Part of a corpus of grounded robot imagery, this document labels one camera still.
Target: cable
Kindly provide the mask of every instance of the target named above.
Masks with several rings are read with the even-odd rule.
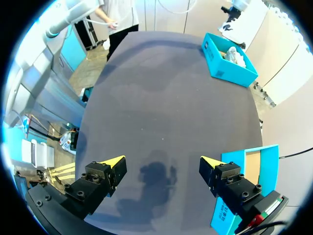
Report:
[[[34,123],[34,124],[36,124],[37,126],[39,126],[40,128],[42,128],[42,126],[41,126],[39,123],[37,123],[35,120],[32,120],[29,124],[31,124],[31,123]]]
[[[302,151],[302,152],[298,152],[298,153],[290,154],[290,155],[287,155],[287,156],[279,157],[279,159],[293,157],[293,156],[296,156],[296,155],[299,155],[299,154],[302,154],[302,153],[309,152],[309,151],[311,151],[311,150],[313,150],[313,147],[312,147],[312,148],[309,148],[309,149],[307,149],[307,150],[304,150],[304,151]]]
[[[36,118],[34,115],[31,114],[31,116],[41,125],[41,127],[43,129],[45,129],[47,132],[49,132],[49,130],[38,120],[38,118]]]
[[[51,124],[51,122],[49,122],[49,121],[47,121],[48,123],[49,123],[49,125],[53,128],[53,130],[55,130],[55,132],[58,132],[53,126],[52,126],[52,124]]]
[[[16,112],[14,109],[12,109],[12,112],[16,113],[17,116],[19,117],[20,121],[21,121],[21,125],[20,125],[20,126],[16,126],[16,127],[18,127],[18,128],[19,128],[19,127],[24,127],[24,125],[23,125],[23,120],[22,120],[21,115],[20,115],[18,112]]]
[[[260,225],[260,226],[255,227],[255,228],[253,228],[253,229],[251,229],[251,230],[249,230],[247,232],[244,232],[241,235],[251,235],[251,234],[256,233],[257,231],[260,231],[262,229],[267,229],[267,228],[273,227],[275,225],[287,225],[287,222],[286,221],[276,221],[276,222]]]
[[[194,4],[192,5],[192,7],[191,7],[189,10],[184,11],[184,12],[174,12],[174,11],[171,11],[171,10],[167,9],[167,8],[161,3],[160,0],[157,0],[157,1],[158,1],[158,3],[160,3],[160,5],[161,5],[165,10],[167,10],[168,12],[170,12],[170,13],[172,13],[172,14],[186,14],[186,13],[192,11],[192,9],[193,9],[193,8],[197,5],[197,3],[198,3],[198,0],[195,0]]]
[[[32,126],[30,126],[29,128],[32,129],[33,131],[37,132],[38,134],[40,134],[40,135],[42,135],[42,136],[45,136],[45,137],[47,137],[47,138],[49,138],[49,139],[51,139],[51,140],[53,140],[53,141],[60,141],[59,138],[54,137],[54,136],[47,135],[47,134],[45,134],[45,133],[42,133],[41,131],[35,129],[35,128],[32,127]]]
[[[70,36],[70,34],[72,33],[72,30],[73,30],[73,27],[74,27],[74,25],[72,25],[72,27],[70,28],[69,34],[64,39],[67,39]]]
[[[111,23],[103,23],[103,22],[99,22],[99,21],[89,20],[87,18],[84,18],[83,20],[87,21],[87,22],[95,23],[95,24],[102,24],[102,25],[111,25],[111,24],[116,24],[116,23],[118,24],[118,23],[124,21],[133,12],[133,8],[135,7],[135,5],[136,5],[136,1],[134,1],[133,5],[132,5],[132,10],[129,11],[129,13],[124,18],[122,18],[120,21],[115,21],[115,22],[111,22]]]
[[[60,136],[54,136],[55,138],[61,138],[63,135],[65,135],[66,133],[69,133],[69,132],[76,132],[76,131],[66,131],[64,134],[60,135]]]
[[[155,31],[157,30],[157,0],[155,0]]]

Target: black cable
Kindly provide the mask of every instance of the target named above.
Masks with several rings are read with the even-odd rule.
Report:
[[[47,138],[49,138],[49,139],[51,139],[51,140],[53,140],[53,141],[59,141],[59,140],[60,140],[59,138],[56,138],[56,137],[54,137],[54,136],[50,136],[50,135],[47,135],[47,134],[45,134],[45,133],[42,133],[41,131],[35,129],[35,128],[32,127],[32,126],[29,126],[29,128],[32,129],[33,131],[37,132],[38,134],[41,134],[42,136],[45,136],[45,137],[47,137]]]
[[[262,229],[267,229],[267,228],[273,227],[275,225],[286,225],[286,224],[287,224],[286,221],[276,221],[276,222],[272,222],[272,223],[269,223],[269,224],[260,225],[258,227],[255,227],[255,228],[249,230],[249,231],[246,231],[246,232],[244,232],[243,234],[240,234],[240,235],[250,235],[250,234],[256,233],[257,231],[260,231]]]
[[[302,151],[302,152],[298,152],[298,153],[290,154],[290,155],[287,155],[287,156],[279,157],[279,159],[293,157],[293,156],[296,156],[296,155],[299,155],[299,154],[302,154],[302,153],[309,152],[309,151],[311,151],[311,150],[313,150],[313,147],[312,147],[312,148],[309,148],[309,149],[307,149],[307,150],[304,150],[304,151]]]
[[[43,126],[41,126],[41,125],[40,125],[38,122],[36,122],[34,119],[31,120],[30,124],[31,124],[31,123],[34,123],[34,124],[36,124],[37,126],[39,126],[40,128],[44,129]]]
[[[48,123],[49,123],[49,125],[54,129],[54,131],[55,132],[58,132],[53,126],[52,126],[52,124],[51,124],[51,122],[49,122],[49,121],[47,121]]]

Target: blue cardboard box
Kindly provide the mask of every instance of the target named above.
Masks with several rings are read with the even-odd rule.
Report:
[[[222,162],[234,162],[241,167],[241,174],[246,174],[246,155],[250,152],[260,152],[260,173],[258,183],[262,185],[263,196],[267,196],[276,189],[279,163],[278,145],[244,149],[235,152],[222,153]],[[224,201],[217,198],[211,226],[219,235],[233,235],[241,222],[238,215],[234,215]]]
[[[244,57],[246,68],[222,58],[220,51],[226,53],[231,47]],[[228,39],[206,33],[202,49],[212,77],[248,87],[259,75],[242,49]]]

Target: cardboard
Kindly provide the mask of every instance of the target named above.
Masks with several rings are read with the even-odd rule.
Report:
[[[257,185],[259,183],[261,165],[261,152],[246,153],[246,175],[245,178]]]

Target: black pants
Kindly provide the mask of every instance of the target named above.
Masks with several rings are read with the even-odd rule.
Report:
[[[107,55],[107,61],[109,60],[109,58],[111,57],[111,55],[113,54],[113,52],[115,51],[115,49],[118,47],[118,45],[123,41],[123,39],[127,36],[128,33],[130,32],[136,32],[138,31],[139,25],[134,25],[130,28],[126,28],[120,32],[114,33],[112,35],[109,36],[110,39],[110,49],[109,49],[109,53]]]

